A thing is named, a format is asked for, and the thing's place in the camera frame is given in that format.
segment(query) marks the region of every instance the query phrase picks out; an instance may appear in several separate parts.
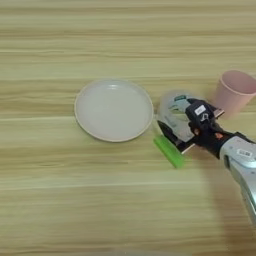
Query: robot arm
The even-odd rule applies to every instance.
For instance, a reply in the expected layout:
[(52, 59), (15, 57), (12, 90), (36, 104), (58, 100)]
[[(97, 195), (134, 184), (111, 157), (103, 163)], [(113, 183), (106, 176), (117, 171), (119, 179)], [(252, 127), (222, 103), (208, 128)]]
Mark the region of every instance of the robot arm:
[(241, 133), (229, 133), (215, 122), (211, 106), (196, 101), (186, 109), (195, 144), (222, 160), (240, 185), (247, 209), (256, 224), (256, 144)]
[(235, 136), (222, 146), (220, 159), (240, 185), (251, 219), (256, 224), (256, 144)]

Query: pink cup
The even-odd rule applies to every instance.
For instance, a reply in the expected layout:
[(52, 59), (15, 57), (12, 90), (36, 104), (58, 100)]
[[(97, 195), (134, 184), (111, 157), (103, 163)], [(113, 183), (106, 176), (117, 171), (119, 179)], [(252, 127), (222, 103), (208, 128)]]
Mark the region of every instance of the pink cup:
[(238, 71), (225, 72), (216, 90), (213, 105), (225, 111), (225, 117), (239, 112), (256, 95), (256, 79)]

